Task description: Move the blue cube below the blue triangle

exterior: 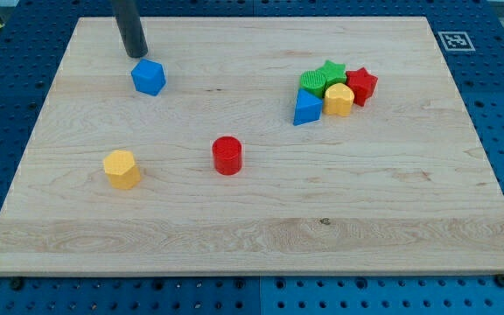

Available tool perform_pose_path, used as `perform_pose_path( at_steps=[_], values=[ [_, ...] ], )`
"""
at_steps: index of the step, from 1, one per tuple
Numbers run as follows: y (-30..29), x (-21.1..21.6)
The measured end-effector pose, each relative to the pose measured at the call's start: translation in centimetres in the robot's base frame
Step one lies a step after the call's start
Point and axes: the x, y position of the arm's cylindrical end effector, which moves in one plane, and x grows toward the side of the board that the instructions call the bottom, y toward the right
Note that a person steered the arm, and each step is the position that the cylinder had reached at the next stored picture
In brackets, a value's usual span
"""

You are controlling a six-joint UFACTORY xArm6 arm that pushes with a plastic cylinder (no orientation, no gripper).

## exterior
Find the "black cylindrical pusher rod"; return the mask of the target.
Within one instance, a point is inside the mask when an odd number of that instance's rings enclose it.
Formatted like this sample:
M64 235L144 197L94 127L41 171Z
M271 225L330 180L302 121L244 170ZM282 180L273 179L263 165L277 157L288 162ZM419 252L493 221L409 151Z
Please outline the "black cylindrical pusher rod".
M127 55L142 58L148 52L135 0L111 0L112 11Z

